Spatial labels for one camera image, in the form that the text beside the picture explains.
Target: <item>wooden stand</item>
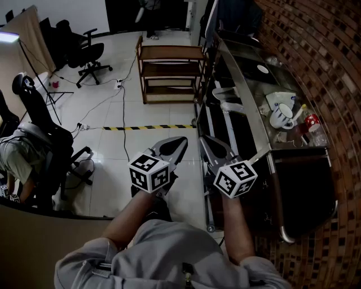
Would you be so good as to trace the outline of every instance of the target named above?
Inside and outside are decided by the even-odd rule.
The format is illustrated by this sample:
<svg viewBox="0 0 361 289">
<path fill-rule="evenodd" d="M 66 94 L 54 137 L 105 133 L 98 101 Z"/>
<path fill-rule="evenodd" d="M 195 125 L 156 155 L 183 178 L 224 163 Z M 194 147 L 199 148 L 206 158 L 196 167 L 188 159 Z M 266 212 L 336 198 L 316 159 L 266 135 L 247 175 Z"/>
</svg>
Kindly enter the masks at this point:
<svg viewBox="0 0 361 289">
<path fill-rule="evenodd" d="M 184 103 L 199 97 L 206 57 L 200 46 L 136 46 L 143 103 Z"/>
</svg>

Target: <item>curved brick wall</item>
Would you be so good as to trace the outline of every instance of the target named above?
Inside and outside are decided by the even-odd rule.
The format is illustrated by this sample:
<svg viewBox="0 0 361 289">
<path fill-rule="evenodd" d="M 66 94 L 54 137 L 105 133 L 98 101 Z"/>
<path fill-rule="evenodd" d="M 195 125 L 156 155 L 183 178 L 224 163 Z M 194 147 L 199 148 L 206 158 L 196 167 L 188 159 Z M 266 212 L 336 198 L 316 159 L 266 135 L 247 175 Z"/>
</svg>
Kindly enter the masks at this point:
<svg viewBox="0 0 361 289">
<path fill-rule="evenodd" d="M 257 239 L 258 251 L 294 288 L 358 288 L 361 276 L 361 4 L 256 0 L 259 39 L 287 65 L 332 143 L 340 205 L 335 219 L 289 246 Z"/>
</svg>

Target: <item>white backdrop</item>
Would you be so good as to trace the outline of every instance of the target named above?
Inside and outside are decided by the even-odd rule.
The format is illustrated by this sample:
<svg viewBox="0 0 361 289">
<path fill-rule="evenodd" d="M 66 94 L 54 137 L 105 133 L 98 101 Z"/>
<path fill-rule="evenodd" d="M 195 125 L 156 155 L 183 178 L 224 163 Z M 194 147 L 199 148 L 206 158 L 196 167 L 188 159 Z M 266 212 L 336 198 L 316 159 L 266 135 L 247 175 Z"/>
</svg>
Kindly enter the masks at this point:
<svg viewBox="0 0 361 289">
<path fill-rule="evenodd" d="M 16 16 L 31 5 L 37 7 L 40 21 L 49 17 L 52 27 L 66 19 L 80 35 L 94 28 L 96 33 L 109 32 L 105 0 L 0 0 L 0 24 L 6 24 L 5 14 L 10 10 Z"/>
</svg>

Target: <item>white wall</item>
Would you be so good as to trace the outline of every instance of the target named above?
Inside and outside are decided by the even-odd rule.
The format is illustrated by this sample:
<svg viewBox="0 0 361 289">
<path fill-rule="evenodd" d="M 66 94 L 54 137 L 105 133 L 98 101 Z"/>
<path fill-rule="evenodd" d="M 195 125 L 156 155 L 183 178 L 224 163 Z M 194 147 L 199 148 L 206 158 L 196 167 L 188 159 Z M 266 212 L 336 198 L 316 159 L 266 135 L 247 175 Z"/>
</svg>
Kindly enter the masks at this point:
<svg viewBox="0 0 361 289">
<path fill-rule="evenodd" d="M 94 28 L 96 33 L 109 32 L 105 0 L 0 0 L 0 24 L 6 24 L 5 14 L 10 10 L 16 16 L 31 5 L 37 7 L 40 21 L 49 17 L 52 27 L 66 19 L 80 35 Z"/>
<path fill-rule="evenodd" d="M 196 0 L 194 3 L 194 5 L 195 5 L 195 8 L 193 9 L 194 17 L 192 19 L 192 24 L 190 27 L 191 45 L 193 45 L 193 46 L 198 45 L 199 33 L 201 31 L 201 25 L 200 25 L 199 21 L 201 20 L 202 16 L 204 15 L 207 3 L 208 3 L 208 0 Z"/>
</svg>

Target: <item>white tiled floor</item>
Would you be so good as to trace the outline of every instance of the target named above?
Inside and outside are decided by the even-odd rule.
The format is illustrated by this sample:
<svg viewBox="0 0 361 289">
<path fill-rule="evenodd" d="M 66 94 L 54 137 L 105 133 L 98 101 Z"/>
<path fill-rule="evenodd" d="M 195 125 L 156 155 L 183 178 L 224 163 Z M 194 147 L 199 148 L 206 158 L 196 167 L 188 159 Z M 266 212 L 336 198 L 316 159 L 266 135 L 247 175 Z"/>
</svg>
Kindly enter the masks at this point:
<svg viewBox="0 0 361 289">
<path fill-rule="evenodd" d="M 113 71 L 103 70 L 98 73 L 99 81 L 106 82 L 112 78 L 125 78 L 135 56 L 135 45 L 141 32 L 117 34 L 96 38 L 93 43 L 104 43 L 104 54 L 99 61 L 111 65 Z M 190 45 L 186 32 L 164 31 L 160 33 L 159 41 L 149 41 L 144 37 L 143 45 Z M 77 82 L 78 69 L 65 66 L 57 74 Z M 115 82 L 111 81 L 99 86 L 85 86 L 77 89 L 74 84 L 60 80 L 54 76 L 52 81 L 60 81 L 59 91 L 74 91 L 65 95 L 56 104 L 56 111 L 63 127 L 73 131 L 76 125 L 98 103 L 83 123 L 92 128 L 102 126 L 123 126 L 123 91 L 114 90 Z M 84 84 L 94 84 L 87 77 Z M 140 92 L 138 66 L 135 62 L 129 79 L 124 82 L 125 93 L 125 124 L 126 126 L 191 124 L 195 117 L 193 104 L 143 104 Z M 188 149 L 183 161 L 175 173 L 179 176 L 165 197 L 174 220 L 185 221 L 201 229 L 205 229 L 204 199 L 200 162 L 195 129 L 155 129 L 132 130 L 126 132 L 126 148 L 132 157 L 138 151 L 144 151 L 156 142 L 175 136 L 188 138 Z M 91 158 L 95 163 L 92 176 L 93 185 L 82 184 L 75 190 L 67 190 L 68 201 L 60 202 L 57 195 L 57 209 L 72 209 L 76 214 L 89 216 L 113 217 L 124 208 L 131 199 L 130 175 L 127 168 L 127 157 L 123 148 L 124 133 L 92 129 L 80 132 L 74 140 L 74 150 L 84 146 L 93 150 Z M 93 169 L 91 161 L 84 161 L 78 168 L 80 172 Z M 77 179 L 68 177 L 68 187 L 76 185 Z"/>
</svg>

